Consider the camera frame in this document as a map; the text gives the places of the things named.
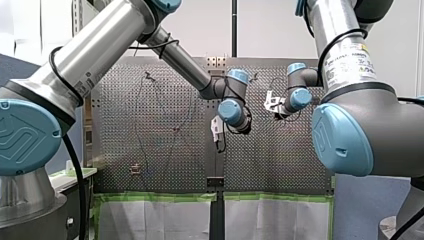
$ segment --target pegboard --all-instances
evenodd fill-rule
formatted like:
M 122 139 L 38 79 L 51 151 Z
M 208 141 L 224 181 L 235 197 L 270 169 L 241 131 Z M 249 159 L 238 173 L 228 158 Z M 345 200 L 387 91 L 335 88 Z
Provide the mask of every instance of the pegboard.
M 314 60 L 300 61 L 308 66 L 316 64 Z M 268 89 L 274 96 L 287 96 L 287 67 L 293 62 L 296 60 L 226 60 L 228 69 L 242 68 L 253 78 L 246 93 L 253 115 L 252 131 L 248 136 L 227 136 L 226 191 L 331 194 L 332 174 L 319 162 L 313 148 L 311 116 L 316 106 L 287 121 L 273 121 L 273 114 L 264 108 Z M 315 98 L 324 95 L 321 88 L 309 90 Z
M 92 96 L 96 191 L 205 192 L 205 102 L 148 59 L 119 62 Z
M 208 69 L 219 64 L 243 68 L 251 77 L 257 73 L 246 97 L 254 119 L 251 134 L 227 133 L 227 153 L 217 154 L 210 141 L 217 101 L 199 99 L 197 90 L 163 61 L 123 58 L 92 94 L 93 156 L 100 168 L 96 191 L 206 192 L 206 178 L 216 174 L 224 175 L 226 191 L 328 194 L 331 174 L 313 152 L 313 107 L 285 126 L 263 107 L 273 78 L 280 78 L 274 93 L 285 94 L 286 68 L 294 60 L 196 61 Z M 140 174 L 131 175 L 136 164 Z

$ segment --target wire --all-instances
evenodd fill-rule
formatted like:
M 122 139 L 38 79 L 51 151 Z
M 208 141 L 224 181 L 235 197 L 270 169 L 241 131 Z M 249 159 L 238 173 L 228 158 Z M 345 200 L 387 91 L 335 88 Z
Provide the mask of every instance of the wire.
M 137 94 L 137 98 L 136 98 L 136 101 L 135 101 L 135 111 L 136 112 L 137 112 L 137 109 L 138 109 L 138 102 L 140 101 L 140 98 L 141 98 L 141 90 L 143 89 L 143 81 L 146 78 L 147 78 L 147 75 L 143 79 L 141 79 L 141 81 L 140 81 L 140 88 L 138 89 L 138 94 Z M 147 153 L 146 153 L 146 151 L 144 150 L 144 147 L 143 147 L 143 142 L 141 141 L 141 136 L 140 136 L 140 133 L 138 131 L 138 124 L 137 123 L 138 123 L 138 121 L 137 121 L 137 119 L 135 119 L 134 130 L 135 130 L 135 134 L 137 136 L 137 141 L 140 145 L 141 152 L 143 153 L 144 163 L 146 165 L 146 173 L 149 174 L 150 173 L 150 171 L 149 171 L 149 161 L 147 159 Z
M 77 154 L 75 153 L 75 149 L 72 145 L 71 140 L 69 139 L 68 134 L 63 136 L 63 142 L 65 143 L 66 149 L 69 152 L 69 156 L 71 157 L 72 164 L 75 168 L 75 174 L 77 176 L 77 185 L 79 192 L 79 207 L 80 207 L 80 226 L 79 226 L 79 239 L 85 239 L 85 226 L 86 226 L 86 196 L 85 196 L 85 187 L 84 187 L 84 177 L 82 175 L 81 165 L 78 161 Z
M 309 22 L 308 8 L 309 8 L 308 1 L 305 1 L 303 3 L 303 19 L 305 20 L 306 27 L 308 28 L 309 34 L 311 34 L 311 36 L 315 38 L 314 31 L 312 30 L 311 23 Z
M 272 85 L 274 84 L 274 81 L 275 80 L 282 80 L 282 81 L 284 81 L 284 79 L 282 77 L 275 77 L 275 78 L 273 78 L 271 80 L 271 82 L 269 83 L 268 90 L 273 90 L 273 86 Z
M 296 117 L 296 119 L 294 119 L 294 120 L 290 120 L 290 119 L 284 119 L 284 121 L 285 121 L 285 122 L 288 122 L 288 123 L 293 123 L 293 122 L 296 122 L 297 120 L 299 120 L 299 118 L 300 118 L 300 115 L 302 115 L 302 110 L 300 110 L 300 111 L 299 111 L 299 113 L 297 114 L 297 117 Z
M 50 55 L 49 55 L 50 67 L 52 68 L 56 77 L 77 97 L 78 107 L 81 107 L 84 104 L 84 99 L 82 98 L 81 94 L 79 94 L 79 92 L 71 84 L 69 84 L 68 81 L 65 80 L 62 74 L 60 74 L 54 62 L 54 56 L 56 55 L 56 52 L 59 51 L 61 48 L 62 47 L 57 47 L 50 52 Z
M 424 100 L 422 99 L 399 97 L 398 100 L 402 102 L 410 102 L 424 106 Z M 396 233 L 390 238 L 390 240 L 398 240 L 402 236 L 402 234 L 404 234 L 409 228 L 411 228 L 423 217 L 424 207 L 421 208 L 421 210 L 419 210 L 414 216 L 412 216 L 401 228 L 399 228 Z
M 137 46 L 137 47 L 129 47 L 128 49 L 150 50 L 150 49 L 166 47 L 167 45 L 169 45 L 171 43 L 177 43 L 178 44 L 179 42 L 180 42 L 180 40 L 174 39 L 174 40 L 167 41 L 167 42 L 155 45 L 155 46 L 150 46 L 150 47 L 139 47 L 139 46 Z
M 411 102 L 418 105 L 424 105 L 424 100 L 417 99 L 417 98 L 405 98 L 405 97 L 398 97 L 398 100 L 401 102 Z
M 137 48 L 134 51 L 134 56 L 133 57 L 135 57 L 137 55 L 137 51 L 138 51 L 138 49 L 140 49 L 139 47 L 140 47 L 140 42 L 137 42 Z
M 321 56 L 319 57 L 319 60 L 318 60 L 318 70 L 317 70 L 317 72 L 318 72 L 318 83 L 319 83 L 319 85 L 320 86 L 324 86 L 324 81 L 323 81 L 323 78 L 322 78 L 322 68 L 323 68 L 323 65 L 324 65 L 324 60 L 325 60 L 325 58 L 326 58 L 326 56 L 327 56 L 327 54 L 331 51 L 331 49 L 339 42 L 339 41 L 341 41 L 341 40 L 343 40 L 343 39 L 345 39 L 346 37 L 348 37 L 349 36 L 349 34 L 352 34 L 352 33 L 357 33 L 357 32 L 359 32 L 359 33 L 362 33 L 363 34 L 363 37 L 364 38 L 367 38 L 367 36 L 368 36 L 368 32 L 367 32 L 367 30 L 364 30 L 364 29 L 361 29 L 361 28 L 355 28 L 355 29 L 351 29 L 351 30 L 348 30 L 348 31 L 346 31 L 346 32 L 344 32 L 344 33 L 342 33 L 342 34 L 340 34 L 340 35 L 338 35 L 338 36 L 336 36 L 325 48 L 324 48 L 324 50 L 322 51 L 322 53 L 321 53 Z
M 78 99 L 78 107 L 82 106 L 84 104 L 84 99 L 82 96 L 75 90 L 74 87 L 69 84 L 68 81 L 60 74 L 60 72 L 57 69 L 57 66 L 54 62 L 54 56 L 57 51 L 59 51 L 62 47 L 57 47 L 53 49 L 50 52 L 49 55 L 49 63 L 50 67 L 52 68 L 54 74 L 56 74 L 57 78 L 77 97 Z M 85 196 L 85 187 L 84 187 L 84 176 L 82 174 L 81 165 L 78 161 L 77 154 L 75 153 L 74 146 L 72 145 L 71 140 L 69 139 L 68 134 L 65 134 L 63 136 L 63 142 L 65 143 L 66 149 L 68 150 L 69 156 L 71 157 L 72 164 L 75 168 L 75 175 L 77 176 L 77 185 L 78 185 L 78 192 L 79 192 L 79 207 L 80 207 L 80 226 L 79 226 L 79 239 L 83 240 L 85 239 L 85 233 L 86 233 L 86 196 Z
M 421 208 L 414 216 L 411 217 L 396 233 L 390 238 L 390 240 L 398 240 L 402 234 L 404 234 L 410 227 L 418 222 L 424 216 L 424 207 Z

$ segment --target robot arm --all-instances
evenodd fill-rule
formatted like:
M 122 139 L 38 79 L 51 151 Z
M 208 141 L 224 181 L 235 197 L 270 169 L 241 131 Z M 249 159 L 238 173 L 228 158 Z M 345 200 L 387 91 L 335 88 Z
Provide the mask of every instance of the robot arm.
M 145 44 L 156 46 L 172 40 L 170 34 L 159 27 Z M 155 48 L 153 51 L 193 85 L 203 99 L 223 100 L 218 107 L 218 115 L 222 121 L 239 133 L 250 132 L 251 117 L 245 106 L 246 88 L 249 84 L 247 72 L 232 69 L 227 76 L 212 78 L 177 42 L 168 44 L 165 48 Z
M 48 134 L 37 145 L 48 148 L 49 151 L 44 151 L 40 157 L 19 153 L 22 159 L 5 162 L 7 164 L 0 168 L 0 176 L 31 172 L 49 161 L 57 151 L 60 136 L 65 135 L 75 122 L 75 109 L 82 105 L 83 98 L 132 42 L 144 39 L 143 43 L 155 46 L 172 40 L 159 25 L 166 15 L 180 5 L 180 1 L 172 2 L 173 4 L 162 0 L 113 1 L 66 46 L 57 53 L 54 51 L 50 63 L 42 66 L 29 79 L 10 80 L 0 89 L 0 96 L 5 102 L 4 108 L 8 109 L 3 114 L 11 116 L 18 108 L 21 112 L 38 111 L 40 122 L 33 126 L 33 130 L 37 132 L 41 129 L 41 132 L 45 132 L 46 129 L 54 129 L 54 134 Z M 227 76 L 211 78 L 177 42 L 154 51 L 198 89 L 204 99 L 223 99 L 219 106 L 219 115 L 223 121 L 241 133 L 248 133 L 250 118 L 245 111 L 244 100 L 248 84 L 246 72 L 233 69 Z
M 381 19 L 391 3 L 307 1 L 326 93 L 313 114 L 313 142 L 336 173 L 424 175 L 424 109 L 399 103 L 395 90 L 378 80 L 360 28 Z

